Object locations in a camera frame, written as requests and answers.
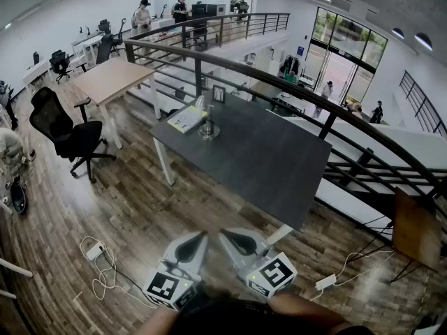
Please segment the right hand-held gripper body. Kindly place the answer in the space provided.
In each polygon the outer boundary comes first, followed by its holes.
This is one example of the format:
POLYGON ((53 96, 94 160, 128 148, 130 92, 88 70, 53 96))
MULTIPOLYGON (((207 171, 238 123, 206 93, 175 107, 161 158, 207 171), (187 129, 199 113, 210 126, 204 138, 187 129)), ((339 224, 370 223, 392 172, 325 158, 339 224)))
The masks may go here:
POLYGON ((295 280, 298 273, 291 261, 284 253, 276 252, 274 246, 260 234, 244 228, 222 229, 241 232, 256 241, 257 254, 252 256, 229 255, 223 247, 237 277, 251 291, 264 298, 271 298, 295 280))

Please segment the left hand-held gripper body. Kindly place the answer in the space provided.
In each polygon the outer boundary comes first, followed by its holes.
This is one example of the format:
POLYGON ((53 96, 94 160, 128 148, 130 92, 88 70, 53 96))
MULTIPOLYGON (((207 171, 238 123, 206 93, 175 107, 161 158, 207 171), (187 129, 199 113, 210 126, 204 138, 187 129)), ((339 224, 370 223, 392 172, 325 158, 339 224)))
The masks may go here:
POLYGON ((159 263, 150 268, 143 293, 157 305, 181 311, 198 293, 200 270, 207 254, 207 243, 200 247, 192 262, 178 262, 175 247, 183 236, 170 242, 159 263))

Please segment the person's left forearm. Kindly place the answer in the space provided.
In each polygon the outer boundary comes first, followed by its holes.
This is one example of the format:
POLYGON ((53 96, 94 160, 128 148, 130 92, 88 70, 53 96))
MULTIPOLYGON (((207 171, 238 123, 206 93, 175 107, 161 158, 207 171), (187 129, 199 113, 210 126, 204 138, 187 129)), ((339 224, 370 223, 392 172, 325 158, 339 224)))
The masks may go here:
POLYGON ((170 308, 158 307, 134 335, 169 335, 179 315, 180 312, 170 308))

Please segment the white desk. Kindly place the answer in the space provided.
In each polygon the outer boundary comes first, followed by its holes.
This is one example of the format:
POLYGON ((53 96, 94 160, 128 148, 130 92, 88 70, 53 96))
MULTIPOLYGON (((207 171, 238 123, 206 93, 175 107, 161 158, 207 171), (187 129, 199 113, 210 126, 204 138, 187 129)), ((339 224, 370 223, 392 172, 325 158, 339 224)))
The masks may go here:
POLYGON ((93 67, 96 65, 97 47, 103 34, 90 35, 80 42, 72 44, 73 58, 71 64, 75 67, 93 67))
POLYGON ((53 81, 51 74, 51 64, 48 59, 44 59, 38 62, 36 65, 32 66, 31 68, 25 71, 25 74, 23 75, 22 78, 24 86, 28 87, 35 79, 41 77, 45 73, 49 73, 50 80, 53 81))

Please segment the person's dark shirt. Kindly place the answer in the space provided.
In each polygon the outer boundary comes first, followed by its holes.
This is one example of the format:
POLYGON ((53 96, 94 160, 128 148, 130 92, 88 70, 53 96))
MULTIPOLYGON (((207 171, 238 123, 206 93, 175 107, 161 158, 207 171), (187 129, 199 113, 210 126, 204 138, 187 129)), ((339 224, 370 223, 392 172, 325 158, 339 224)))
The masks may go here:
MULTIPOLYGON (((228 292, 200 292, 180 313, 169 335, 325 335, 298 317, 274 312, 268 301, 236 299, 228 292)), ((336 335, 374 333, 352 324, 336 335)))

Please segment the white power strip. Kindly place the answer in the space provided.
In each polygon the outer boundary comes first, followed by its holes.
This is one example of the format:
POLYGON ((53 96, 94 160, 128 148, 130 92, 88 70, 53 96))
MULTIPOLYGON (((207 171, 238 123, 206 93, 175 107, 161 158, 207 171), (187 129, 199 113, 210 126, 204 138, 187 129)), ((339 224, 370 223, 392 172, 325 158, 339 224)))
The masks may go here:
POLYGON ((95 261, 105 250, 105 245, 103 242, 98 241, 87 251, 87 259, 90 261, 95 261))

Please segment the dark grey table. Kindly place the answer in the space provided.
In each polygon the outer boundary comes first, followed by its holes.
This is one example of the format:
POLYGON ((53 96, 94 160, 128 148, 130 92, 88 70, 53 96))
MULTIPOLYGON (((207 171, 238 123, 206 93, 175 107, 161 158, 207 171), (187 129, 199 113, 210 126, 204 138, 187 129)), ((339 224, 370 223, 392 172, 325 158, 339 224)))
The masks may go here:
POLYGON ((213 108, 212 119, 220 133, 211 141, 205 141, 197 128, 181 133, 166 120, 151 128, 168 183, 175 182, 166 157, 170 149, 280 221, 282 226, 268 238, 269 244, 299 230, 323 177, 331 144, 231 94, 213 108))

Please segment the yellow white book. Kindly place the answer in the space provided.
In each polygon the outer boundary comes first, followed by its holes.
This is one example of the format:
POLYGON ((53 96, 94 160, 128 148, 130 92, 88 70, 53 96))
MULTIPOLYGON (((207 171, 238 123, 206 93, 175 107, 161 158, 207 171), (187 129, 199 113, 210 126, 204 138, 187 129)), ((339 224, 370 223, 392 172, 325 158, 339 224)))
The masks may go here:
POLYGON ((169 118, 168 124, 185 134, 198 125, 206 116, 207 112, 203 108, 190 105, 169 118))

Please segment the brown wooden side table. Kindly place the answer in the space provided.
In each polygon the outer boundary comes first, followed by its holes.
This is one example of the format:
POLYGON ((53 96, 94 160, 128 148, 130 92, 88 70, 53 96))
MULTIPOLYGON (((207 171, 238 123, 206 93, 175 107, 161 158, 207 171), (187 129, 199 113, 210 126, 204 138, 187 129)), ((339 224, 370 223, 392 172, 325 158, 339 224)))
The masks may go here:
POLYGON ((400 188, 395 191, 393 249, 409 259, 394 283, 412 273, 411 265, 437 272, 441 262, 441 224, 426 208, 400 188))

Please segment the black office chair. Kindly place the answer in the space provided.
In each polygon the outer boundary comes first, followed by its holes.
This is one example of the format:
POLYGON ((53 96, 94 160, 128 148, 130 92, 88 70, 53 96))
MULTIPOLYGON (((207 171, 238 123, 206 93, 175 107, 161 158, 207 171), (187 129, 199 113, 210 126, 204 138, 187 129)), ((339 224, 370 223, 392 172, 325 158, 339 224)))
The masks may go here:
POLYGON ((70 77, 69 73, 71 70, 68 69, 70 65, 70 60, 65 52, 62 52, 61 50, 53 52, 49 62, 53 71, 57 74, 56 78, 57 84, 60 83, 60 80, 63 77, 67 78, 70 77))
POLYGON ((104 35, 97 49, 96 65, 107 61, 112 49, 112 35, 104 35))
POLYGON ((121 27, 119 29, 118 34, 111 36, 111 52, 119 55, 120 48, 119 46, 123 43, 123 27, 126 24, 126 18, 123 18, 121 21, 121 27))
POLYGON ((54 145, 56 154, 75 164, 70 174, 77 178, 75 170, 83 163, 87 166, 87 175, 91 183, 95 178, 91 174, 91 160, 93 158, 110 158, 112 154, 97 153, 100 144, 107 144, 101 136, 103 124, 100 121, 88 121, 85 106, 91 99, 86 98, 75 107, 81 112, 83 122, 75 125, 73 120, 62 107, 57 94, 48 87, 39 89, 31 98, 33 111, 29 117, 30 124, 54 145))

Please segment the coat rack with clothes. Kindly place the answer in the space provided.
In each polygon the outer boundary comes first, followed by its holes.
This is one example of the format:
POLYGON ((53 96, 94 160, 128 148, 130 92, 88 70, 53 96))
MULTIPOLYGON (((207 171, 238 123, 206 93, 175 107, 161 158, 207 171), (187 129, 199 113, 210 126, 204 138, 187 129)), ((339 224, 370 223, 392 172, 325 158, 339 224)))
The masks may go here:
POLYGON ((280 66, 279 74, 281 77, 285 77, 286 74, 289 74, 290 72, 294 72, 297 75, 299 67, 300 67, 299 59, 297 57, 287 55, 284 62, 280 66))

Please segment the light wooden table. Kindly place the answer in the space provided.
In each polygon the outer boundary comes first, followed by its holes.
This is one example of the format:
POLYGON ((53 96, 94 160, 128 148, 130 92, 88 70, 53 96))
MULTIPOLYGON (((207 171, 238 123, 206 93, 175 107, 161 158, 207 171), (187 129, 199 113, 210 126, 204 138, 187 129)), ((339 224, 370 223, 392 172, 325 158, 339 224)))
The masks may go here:
POLYGON ((159 119, 161 117, 161 111, 154 74, 155 70, 151 68, 119 58, 112 58, 95 65, 95 67, 79 75, 72 81, 77 91, 86 95, 99 107, 106 126, 118 149, 122 148, 121 140, 110 118, 106 105, 147 80, 149 81, 151 91, 150 103, 154 106, 156 118, 159 119))

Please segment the glass entrance door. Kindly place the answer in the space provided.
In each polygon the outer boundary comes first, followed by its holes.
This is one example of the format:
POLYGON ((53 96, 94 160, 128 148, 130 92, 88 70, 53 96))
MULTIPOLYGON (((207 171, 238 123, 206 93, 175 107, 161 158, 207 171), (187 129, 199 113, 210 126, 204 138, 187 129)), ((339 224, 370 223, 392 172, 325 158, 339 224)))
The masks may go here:
POLYGON ((330 98, 340 105, 364 99, 388 39, 343 15, 318 8, 302 76, 318 94, 332 82, 330 98))

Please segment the black straight metal railing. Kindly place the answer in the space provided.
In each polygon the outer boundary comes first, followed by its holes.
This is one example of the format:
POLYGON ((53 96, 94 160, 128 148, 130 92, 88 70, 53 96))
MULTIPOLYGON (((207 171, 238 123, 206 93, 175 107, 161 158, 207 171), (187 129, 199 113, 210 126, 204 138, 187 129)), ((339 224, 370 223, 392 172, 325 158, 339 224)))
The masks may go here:
POLYGON ((413 109, 412 114, 420 124, 422 130, 439 134, 447 141, 447 125, 425 92, 407 71, 404 72, 401 79, 400 88, 404 92, 406 101, 413 109))

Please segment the black monitor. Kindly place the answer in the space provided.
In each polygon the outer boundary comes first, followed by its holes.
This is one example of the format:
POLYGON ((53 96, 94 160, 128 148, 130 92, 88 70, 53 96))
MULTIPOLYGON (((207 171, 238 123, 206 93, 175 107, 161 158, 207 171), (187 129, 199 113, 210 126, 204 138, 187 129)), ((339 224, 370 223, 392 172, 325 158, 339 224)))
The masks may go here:
POLYGON ((191 8, 192 19, 197 20, 206 17, 216 17, 218 12, 216 4, 193 4, 191 8))

